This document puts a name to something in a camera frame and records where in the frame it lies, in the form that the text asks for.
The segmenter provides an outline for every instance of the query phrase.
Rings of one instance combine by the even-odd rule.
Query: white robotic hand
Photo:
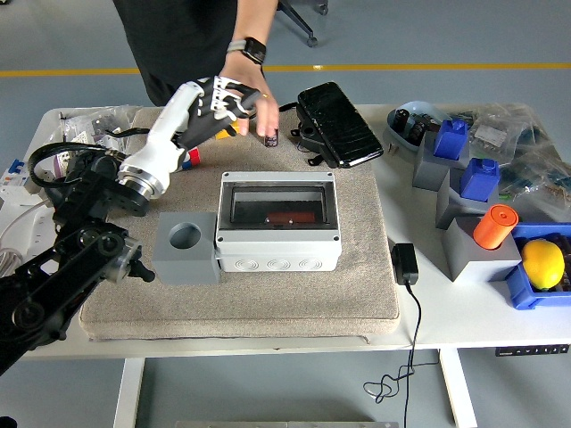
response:
[[[183,84],[154,122],[145,147],[121,164],[119,182],[147,200],[159,198],[186,152],[247,117],[259,96],[255,89],[218,76]]]

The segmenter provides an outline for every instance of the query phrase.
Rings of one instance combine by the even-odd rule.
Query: lemon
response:
[[[529,282],[537,289],[547,290],[557,285],[565,271],[563,253],[555,243],[536,239],[521,251]]]

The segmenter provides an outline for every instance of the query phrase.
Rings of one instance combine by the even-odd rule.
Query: white table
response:
[[[469,105],[439,107],[445,111],[470,108]],[[436,193],[411,187],[414,155],[395,143],[387,130],[386,116],[393,108],[384,105],[359,106],[374,132],[384,140],[385,149],[388,149],[389,143],[393,143],[392,150],[385,150],[382,157],[373,160],[387,235],[390,243],[415,244],[419,280],[413,290],[423,309],[417,349],[441,350],[444,377],[457,426],[476,426],[457,349],[570,343],[571,307],[518,311],[511,306],[505,283],[451,282],[441,245],[443,231],[434,227]],[[49,111],[44,116],[26,158],[53,131],[59,111],[65,113],[70,110]],[[10,219],[20,211],[20,207],[5,204],[0,212],[0,230],[4,230]],[[17,248],[21,246],[17,242],[10,244]],[[134,423],[137,407],[133,407],[133,403],[137,402],[145,358],[405,350],[410,348],[418,313],[404,287],[399,289],[399,304],[401,322],[397,329],[392,334],[369,336],[367,339],[236,338],[91,342],[75,318],[66,341],[28,352],[24,358],[125,358],[118,417],[126,417]],[[121,426],[127,426],[125,419],[121,421]]]

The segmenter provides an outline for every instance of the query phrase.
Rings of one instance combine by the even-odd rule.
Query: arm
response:
[[[238,0],[232,40],[254,37],[265,45],[268,42],[269,29],[276,9],[277,0]],[[279,125],[279,110],[261,73],[261,67],[243,56],[241,52],[232,52],[227,55],[220,75],[238,80],[264,94],[255,104],[258,112],[256,132],[259,136],[273,136]],[[248,119],[240,119],[238,123],[240,134],[245,136],[248,133]]]

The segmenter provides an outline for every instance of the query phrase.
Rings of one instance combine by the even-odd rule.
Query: orange cylinder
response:
[[[493,205],[474,229],[474,241],[486,250],[495,250],[518,221],[519,216],[513,208],[500,203]]]

